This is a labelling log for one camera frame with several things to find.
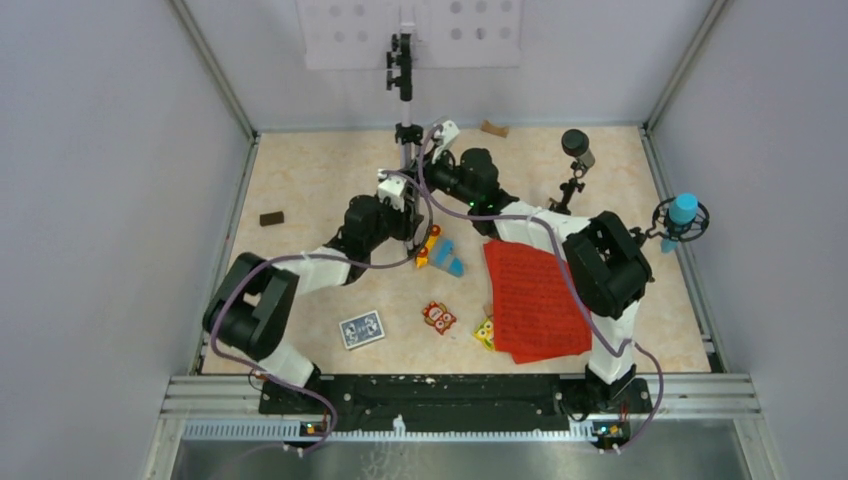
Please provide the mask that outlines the blue microphone with tripod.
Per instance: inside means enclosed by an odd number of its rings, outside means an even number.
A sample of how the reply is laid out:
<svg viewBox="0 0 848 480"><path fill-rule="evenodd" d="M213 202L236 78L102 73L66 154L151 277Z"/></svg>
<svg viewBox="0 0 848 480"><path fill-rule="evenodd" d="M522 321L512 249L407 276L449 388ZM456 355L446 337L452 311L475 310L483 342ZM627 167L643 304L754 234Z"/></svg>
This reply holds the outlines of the blue microphone with tripod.
<svg viewBox="0 0 848 480"><path fill-rule="evenodd" d="M711 216L704 204L693 193L681 193L661 201L654 209L647 230L634 227L630 233L639 246L649 239L660 239L662 254L670 254L684 243L693 242L704 235Z"/></svg>

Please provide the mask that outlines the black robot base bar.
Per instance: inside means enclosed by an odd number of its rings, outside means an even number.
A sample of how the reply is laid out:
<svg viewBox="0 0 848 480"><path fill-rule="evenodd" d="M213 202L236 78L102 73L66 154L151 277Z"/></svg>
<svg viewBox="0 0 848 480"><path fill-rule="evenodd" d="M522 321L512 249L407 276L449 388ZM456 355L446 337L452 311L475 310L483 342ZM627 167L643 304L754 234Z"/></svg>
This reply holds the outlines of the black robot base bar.
<svg viewBox="0 0 848 480"><path fill-rule="evenodd" d="M323 375L298 393L264 383L265 415L338 417L337 433L389 430L401 419L413 433L564 431L600 415L647 414L653 402L645 380L606 387L583 375Z"/></svg>

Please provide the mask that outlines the white music stand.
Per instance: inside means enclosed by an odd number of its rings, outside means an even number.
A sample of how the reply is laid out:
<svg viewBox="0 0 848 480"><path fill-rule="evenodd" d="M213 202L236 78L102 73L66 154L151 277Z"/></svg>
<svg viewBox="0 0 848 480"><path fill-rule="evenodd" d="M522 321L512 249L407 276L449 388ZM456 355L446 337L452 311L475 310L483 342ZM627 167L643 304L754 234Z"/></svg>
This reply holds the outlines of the white music stand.
<svg viewBox="0 0 848 480"><path fill-rule="evenodd" d="M413 74L423 69L512 68L521 59L524 4L510 1L299 1L310 70L381 70L401 117L402 167L420 152Z"/></svg>

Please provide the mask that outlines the black microphone tripod stand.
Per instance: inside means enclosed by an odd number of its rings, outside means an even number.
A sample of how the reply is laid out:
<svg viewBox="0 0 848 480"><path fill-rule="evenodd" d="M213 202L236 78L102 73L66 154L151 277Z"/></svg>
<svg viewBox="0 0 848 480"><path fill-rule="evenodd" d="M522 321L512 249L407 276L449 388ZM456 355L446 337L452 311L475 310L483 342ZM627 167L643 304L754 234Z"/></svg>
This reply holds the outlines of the black microphone tripod stand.
<svg viewBox="0 0 848 480"><path fill-rule="evenodd" d="M565 131L561 137L561 147L565 155L572 159L570 164L572 176L560 184L561 198L551 200L549 209L556 213L570 215L569 203L576 193L581 193L585 188L582 178L594 167L596 159L590 148L588 135L580 129Z"/></svg>

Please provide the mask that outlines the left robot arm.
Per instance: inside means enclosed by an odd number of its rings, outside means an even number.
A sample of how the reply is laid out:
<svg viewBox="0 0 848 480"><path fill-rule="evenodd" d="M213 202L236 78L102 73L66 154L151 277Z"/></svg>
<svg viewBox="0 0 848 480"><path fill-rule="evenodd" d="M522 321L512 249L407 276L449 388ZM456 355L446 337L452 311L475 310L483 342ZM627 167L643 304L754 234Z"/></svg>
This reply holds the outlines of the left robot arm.
<svg viewBox="0 0 848 480"><path fill-rule="evenodd" d="M358 195L335 235L313 251L275 259L239 254L203 315L211 351L284 383L283 401L295 412L314 410L320 369L284 338L295 300L357 281L373 268L373 252L390 239L405 244L404 259L410 261L419 251L413 242L424 219L414 200L395 207Z"/></svg>

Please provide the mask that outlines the red sheet music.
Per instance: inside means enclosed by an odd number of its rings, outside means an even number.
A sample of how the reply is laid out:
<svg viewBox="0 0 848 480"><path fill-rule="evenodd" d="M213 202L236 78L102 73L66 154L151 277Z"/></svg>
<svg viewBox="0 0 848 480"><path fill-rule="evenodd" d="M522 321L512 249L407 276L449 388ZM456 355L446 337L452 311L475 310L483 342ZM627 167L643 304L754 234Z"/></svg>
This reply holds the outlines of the red sheet music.
<svg viewBox="0 0 848 480"><path fill-rule="evenodd" d="M591 330L553 254L497 240L484 244L483 252L496 351L521 365L591 350Z"/></svg>

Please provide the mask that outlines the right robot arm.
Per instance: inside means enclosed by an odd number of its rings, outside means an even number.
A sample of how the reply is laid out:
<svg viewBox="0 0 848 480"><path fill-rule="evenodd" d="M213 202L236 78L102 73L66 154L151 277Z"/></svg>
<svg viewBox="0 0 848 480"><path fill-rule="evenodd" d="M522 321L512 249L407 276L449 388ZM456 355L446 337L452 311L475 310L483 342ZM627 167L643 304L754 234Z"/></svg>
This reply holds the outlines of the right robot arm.
<svg viewBox="0 0 848 480"><path fill-rule="evenodd" d="M594 409L614 411L635 380L635 320L653 276L641 241L611 211L575 217L510 195L483 148L459 159L446 148L421 151L415 169L427 193L443 192L467 205L460 217L482 236L554 256L592 332L584 396Z"/></svg>

